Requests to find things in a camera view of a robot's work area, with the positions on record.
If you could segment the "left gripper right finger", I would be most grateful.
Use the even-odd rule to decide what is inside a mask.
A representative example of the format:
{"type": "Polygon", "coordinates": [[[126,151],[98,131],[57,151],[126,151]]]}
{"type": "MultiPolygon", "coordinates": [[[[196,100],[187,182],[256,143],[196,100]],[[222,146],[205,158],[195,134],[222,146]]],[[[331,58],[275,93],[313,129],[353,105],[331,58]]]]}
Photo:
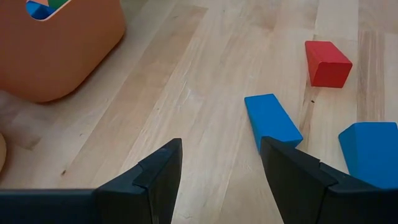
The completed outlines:
{"type": "Polygon", "coordinates": [[[261,160],[284,224],[398,224],[398,189],[380,189],[265,136],[261,160]]]}

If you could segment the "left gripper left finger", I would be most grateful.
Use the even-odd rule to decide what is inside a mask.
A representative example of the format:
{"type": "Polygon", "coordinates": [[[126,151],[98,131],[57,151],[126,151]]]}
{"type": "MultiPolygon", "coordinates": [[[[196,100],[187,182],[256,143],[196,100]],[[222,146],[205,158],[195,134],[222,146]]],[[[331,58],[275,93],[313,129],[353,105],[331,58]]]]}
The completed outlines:
{"type": "Polygon", "coordinates": [[[96,189],[0,189],[0,224],[171,224],[182,157],[174,138],[96,189]]]}

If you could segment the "blue wedge block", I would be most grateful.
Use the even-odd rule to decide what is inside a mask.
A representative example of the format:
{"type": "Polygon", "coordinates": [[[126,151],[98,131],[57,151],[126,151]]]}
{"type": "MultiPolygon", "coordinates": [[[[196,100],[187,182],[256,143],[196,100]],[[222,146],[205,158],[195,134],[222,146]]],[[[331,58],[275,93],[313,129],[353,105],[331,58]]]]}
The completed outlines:
{"type": "Polygon", "coordinates": [[[351,176],[381,189],[398,189],[397,123],[354,123],[338,140],[351,176]]]}

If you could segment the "blue rectangular block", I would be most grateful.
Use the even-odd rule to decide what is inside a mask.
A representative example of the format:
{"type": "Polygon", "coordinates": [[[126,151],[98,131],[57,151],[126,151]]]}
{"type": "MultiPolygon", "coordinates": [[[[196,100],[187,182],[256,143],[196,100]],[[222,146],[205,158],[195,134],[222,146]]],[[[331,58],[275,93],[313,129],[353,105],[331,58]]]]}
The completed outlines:
{"type": "Polygon", "coordinates": [[[300,131],[274,94],[247,96],[244,102],[258,152],[261,151],[261,138],[264,136],[293,147],[303,141],[300,131]]]}

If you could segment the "small red block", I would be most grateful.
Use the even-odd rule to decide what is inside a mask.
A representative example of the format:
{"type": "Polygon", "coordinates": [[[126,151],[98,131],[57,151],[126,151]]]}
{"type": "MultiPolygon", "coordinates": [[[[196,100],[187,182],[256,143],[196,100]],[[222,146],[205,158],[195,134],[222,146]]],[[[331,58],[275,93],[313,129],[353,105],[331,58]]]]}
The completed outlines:
{"type": "Polygon", "coordinates": [[[311,86],[343,88],[353,63],[330,41],[305,42],[311,86]]]}

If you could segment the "orange plastic bin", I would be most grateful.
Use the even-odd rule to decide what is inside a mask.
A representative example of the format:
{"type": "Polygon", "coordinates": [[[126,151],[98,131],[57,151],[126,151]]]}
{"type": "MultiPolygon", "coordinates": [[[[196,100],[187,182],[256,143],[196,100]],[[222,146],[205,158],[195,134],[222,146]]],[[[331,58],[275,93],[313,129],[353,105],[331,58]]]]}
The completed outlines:
{"type": "Polygon", "coordinates": [[[68,0],[44,20],[0,0],[0,90],[40,103],[75,90],[121,40],[120,0],[68,0]]]}

